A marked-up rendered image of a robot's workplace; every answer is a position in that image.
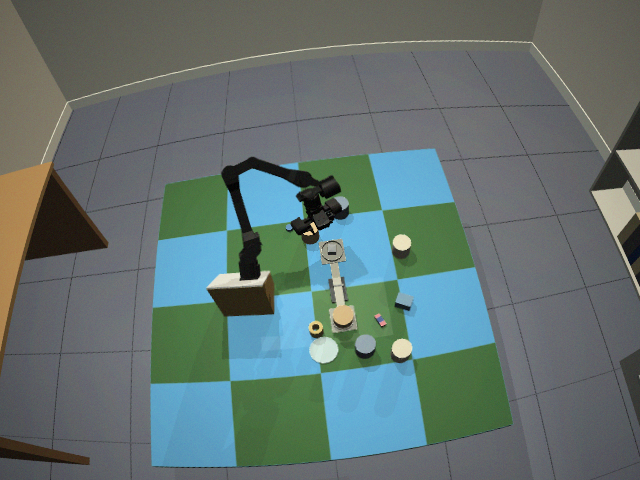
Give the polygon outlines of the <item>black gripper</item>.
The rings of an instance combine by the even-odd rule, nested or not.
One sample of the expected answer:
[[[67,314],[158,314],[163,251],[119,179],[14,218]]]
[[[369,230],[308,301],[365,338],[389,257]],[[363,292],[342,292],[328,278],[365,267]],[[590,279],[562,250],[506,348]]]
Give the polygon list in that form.
[[[304,205],[305,206],[305,205]],[[309,209],[305,206],[306,208],[306,213],[308,214],[308,218],[306,219],[301,219],[300,217],[294,219],[293,221],[291,221],[291,227],[294,229],[294,231],[297,233],[297,235],[302,235],[305,232],[312,232],[315,235],[315,232],[313,230],[313,227],[310,225],[312,223],[310,215],[312,214],[318,214],[321,209],[325,209],[326,212],[333,213],[333,216],[335,216],[335,214],[338,214],[342,211],[342,206],[341,204],[335,199],[335,198],[331,198],[328,201],[325,202],[325,205],[322,205],[320,203],[320,205],[314,209]]]

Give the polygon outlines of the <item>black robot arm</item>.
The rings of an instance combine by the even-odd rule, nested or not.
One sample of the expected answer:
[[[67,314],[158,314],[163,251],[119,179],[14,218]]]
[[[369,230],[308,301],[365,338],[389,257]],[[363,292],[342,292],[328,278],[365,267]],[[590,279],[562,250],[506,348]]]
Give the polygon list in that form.
[[[232,203],[242,229],[243,249],[239,254],[241,260],[239,262],[239,281],[256,280],[261,275],[260,264],[258,264],[258,260],[256,259],[262,251],[261,245],[263,246],[263,244],[260,241],[259,233],[254,233],[251,228],[239,187],[239,175],[251,168],[281,177],[298,188],[315,186],[299,191],[295,195],[298,201],[304,201],[304,205],[309,209],[314,209],[320,205],[321,200],[319,193],[321,197],[327,199],[341,192],[341,188],[333,175],[319,182],[313,179],[307,171],[280,167],[255,157],[250,157],[235,166],[229,165],[224,167],[221,176],[231,194]],[[312,222],[314,221],[319,231],[328,228],[334,221],[333,213],[326,212],[324,208],[321,209],[318,214],[311,214],[310,218]]]

